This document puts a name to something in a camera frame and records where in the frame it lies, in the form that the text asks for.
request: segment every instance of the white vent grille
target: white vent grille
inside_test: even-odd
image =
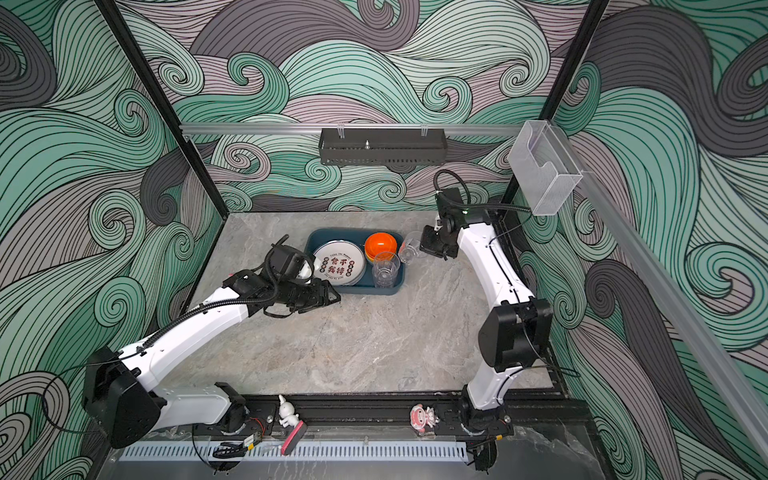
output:
[[[215,445],[196,442],[197,451],[203,458],[216,461],[211,456]],[[464,462],[468,461],[464,442],[330,442],[302,440],[287,457],[280,454],[282,442],[266,441],[256,445],[244,458],[248,462]],[[170,462],[196,460],[192,441],[186,442],[136,442],[123,451],[121,462]]]

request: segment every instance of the white plate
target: white plate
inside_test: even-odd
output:
[[[315,250],[315,276],[331,285],[354,285],[365,272],[366,256],[352,242],[332,240]]]

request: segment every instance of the dark teal tray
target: dark teal tray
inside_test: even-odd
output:
[[[389,232],[387,230],[366,230],[362,228],[320,228],[310,234],[310,238],[306,241],[304,251],[314,254],[315,250],[331,240],[347,240],[360,247],[364,252],[366,240],[376,232],[387,232],[395,237],[395,240],[397,240],[397,248],[398,250],[400,249],[400,245],[402,245],[402,235],[399,233]],[[362,278],[358,283],[351,286],[335,286],[333,288],[339,293],[352,293],[357,295],[394,295],[402,286],[402,279],[404,277],[403,271],[405,269],[405,265],[400,265],[400,271],[397,273],[394,287],[376,288],[373,284],[373,266],[370,262],[366,261],[366,272],[362,275]]]

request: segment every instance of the clear acrylic box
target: clear acrylic box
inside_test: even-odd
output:
[[[509,166],[534,215],[556,215],[581,180],[565,132],[546,120],[528,120],[509,151]]]

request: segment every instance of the orange bowl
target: orange bowl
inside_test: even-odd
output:
[[[397,253],[397,240],[385,232],[374,233],[366,240],[366,257],[373,262],[374,257],[381,252]]]

